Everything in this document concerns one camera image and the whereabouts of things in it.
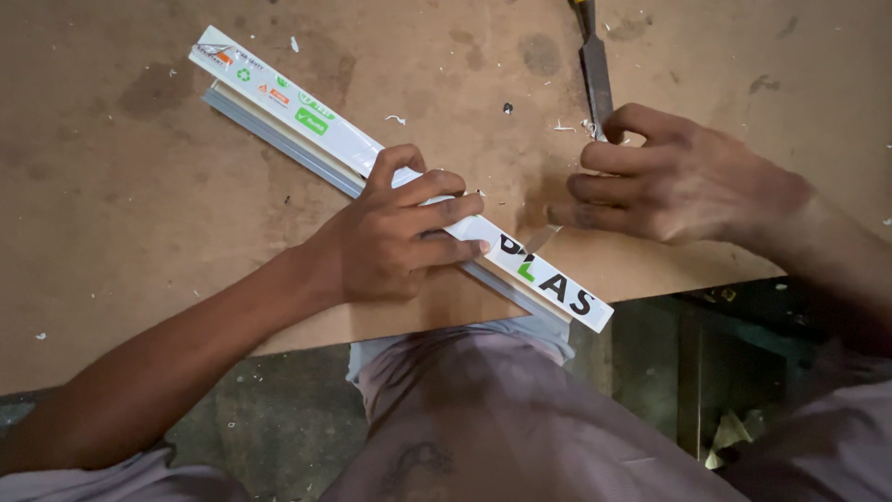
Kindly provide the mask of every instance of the mdf board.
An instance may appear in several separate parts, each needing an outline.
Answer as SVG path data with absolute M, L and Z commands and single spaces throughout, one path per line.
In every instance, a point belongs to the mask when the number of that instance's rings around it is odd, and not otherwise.
M 725 130 L 889 237 L 888 2 L 598 8 L 616 106 Z M 566 197 L 588 140 L 552 129 L 587 113 L 565 2 L 22 0 L 0 14 L 15 69 L 0 82 L 0 393 L 66 381 L 348 203 L 201 101 L 211 78 L 186 55 L 210 24 L 382 144 L 414 142 L 432 168 L 464 176 L 520 239 Z M 541 254 L 605 301 L 781 273 L 731 246 L 601 232 L 562 230 Z M 444 269 L 414 302 L 335 309 L 262 350 L 522 313 Z

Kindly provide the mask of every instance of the workbench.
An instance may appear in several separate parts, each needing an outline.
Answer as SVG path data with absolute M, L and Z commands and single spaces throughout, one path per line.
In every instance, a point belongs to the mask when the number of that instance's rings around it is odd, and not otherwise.
M 186 56 L 210 24 L 380 143 L 461 174 L 522 240 L 568 197 L 589 141 L 582 38 L 558 0 L 11 0 L 0 14 L 0 395 L 65 382 L 348 204 L 200 99 L 212 79 Z M 886 239 L 890 18 L 883 0 L 598 1 L 616 106 L 724 130 Z M 607 302 L 782 273 L 731 245 L 605 232 L 562 230 L 541 255 Z M 261 352 L 523 313 L 447 268 L 412 302 L 334 309 Z

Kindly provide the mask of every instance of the finger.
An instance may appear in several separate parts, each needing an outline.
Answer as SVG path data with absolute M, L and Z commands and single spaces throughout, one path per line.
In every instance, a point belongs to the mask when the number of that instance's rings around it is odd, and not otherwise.
M 577 229 L 626 232 L 629 214 L 608 205 L 555 203 L 547 208 L 549 223 Z
M 604 135 L 614 145 L 623 141 L 627 130 L 656 142 L 666 142 L 675 136 L 687 134 L 697 124 L 677 115 L 659 112 L 637 103 L 620 106 L 604 121 Z
M 375 190 L 390 188 L 393 183 L 393 174 L 401 167 L 409 167 L 417 172 L 427 170 L 425 159 L 421 156 L 421 150 L 417 146 L 391 146 L 378 152 L 372 172 L 368 175 L 366 187 Z
M 429 230 L 438 230 L 458 223 L 468 216 L 483 212 L 483 199 L 479 194 L 468 194 L 450 198 L 430 205 L 421 205 L 404 210 L 405 220 L 401 227 L 409 235 L 417 235 Z
M 455 172 L 434 170 L 395 188 L 393 196 L 397 205 L 408 207 L 419 205 L 431 197 L 463 194 L 465 188 L 465 180 Z
M 456 264 L 473 260 L 490 251 L 490 243 L 485 240 L 458 240 L 438 238 L 413 242 L 406 256 L 413 269 L 435 265 Z
M 674 155 L 669 146 L 631 148 L 592 141 L 582 149 L 579 164 L 589 171 L 634 176 L 665 164 Z
M 566 189 L 576 200 L 609 203 L 628 207 L 638 197 L 641 182 L 635 178 L 574 174 L 567 178 Z

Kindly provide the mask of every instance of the forearm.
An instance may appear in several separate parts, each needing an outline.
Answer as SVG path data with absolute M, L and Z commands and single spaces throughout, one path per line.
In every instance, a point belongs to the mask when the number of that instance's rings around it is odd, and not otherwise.
M 820 196 L 741 236 L 738 244 L 845 304 L 872 327 L 843 327 L 852 348 L 892 356 L 892 246 Z
M 311 266 L 289 249 L 101 357 L 11 431 L 0 475 L 99 469 L 150 447 L 264 340 L 331 305 Z

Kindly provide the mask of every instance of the dark stain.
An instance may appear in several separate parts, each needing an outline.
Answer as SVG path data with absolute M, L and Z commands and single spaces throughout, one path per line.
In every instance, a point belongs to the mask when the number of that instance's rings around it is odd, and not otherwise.
M 183 57 L 172 65 L 153 62 L 148 66 L 118 99 L 118 107 L 124 114 L 140 121 L 150 121 L 165 110 L 179 108 L 194 94 L 195 65 L 188 58 Z M 171 68 L 177 71 L 176 75 L 170 76 Z
M 635 38 L 643 37 L 644 31 L 648 26 L 652 26 L 653 24 L 653 16 L 648 16 L 642 20 L 635 21 L 623 19 L 618 26 L 614 26 L 607 32 L 607 38 L 614 40 L 615 42 L 628 42 Z
M 48 163 L 35 163 L 28 166 L 28 178 L 33 181 L 43 181 L 53 176 L 54 168 Z
M 406 96 L 406 111 L 412 119 L 420 119 L 427 115 L 434 102 L 434 95 L 426 90 L 414 90 Z
M 194 144 L 192 140 L 192 135 L 184 130 L 175 130 L 173 131 L 173 137 L 179 139 L 184 143 L 188 143 L 189 145 Z
M 99 96 L 94 96 L 93 103 L 87 108 L 87 113 L 93 117 L 103 117 L 109 114 L 109 106 Z
M 0 143 L 0 167 L 17 168 L 31 157 L 31 152 L 21 143 Z
M 798 23 L 799 23 L 799 18 L 797 16 L 793 16 L 793 17 L 789 18 L 789 21 L 787 21 L 787 27 L 782 29 L 781 31 L 778 31 L 778 40 L 780 40 L 782 38 L 789 37 L 790 35 L 792 35 L 793 31 L 796 30 L 796 25 Z
M 294 74 L 301 75 L 301 87 L 329 108 L 342 112 L 353 80 L 356 57 L 325 33 L 298 31 L 294 35 L 301 44 L 301 54 L 306 56 L 289 58 L 288 61 Z
M 483 68 L 483 53 L 480 52 L 480 47 L 472 47 L 465 54 L 465 59 L 467 59 L 467 67 L 471 70 L 480 71 Z
M 523 55 L 526 68 L 533 75 L 550 77 L 560 69 L 558 44 L 544 33 L 522 37 L 517 50 Z
M 74 141 L 78 138 L 78 133 L 70 127 L 59 126 L 56 128 L 56 139 L 59 141 Z
M 449 36 L 452 40 L 466 46 L 472 46 L 474 44 L 474 34 L 469 31 L 464 31 L 463 29 L 451 29 Z
M 465 46 L 471 46 L 471 49 L 465 54 L 467 59 L 467 67 L 474 71 L 480 71 L 483 68 L 483 52 L 480 46 L 474 40 L 474 34 L 462 29 L 452 29 L 449 32 L 450 38 L 455 42 Z
M 759 92 L 759 89 L 766 88 L 768 90 L 778 90 L 781 88 L 780 80 L 770 80 L 768 79 L 768 75 L 763 75 L 758 79 L 753 80 L 752 84 L 749 84 L 749 94 L 752 96 L 755 93 Z

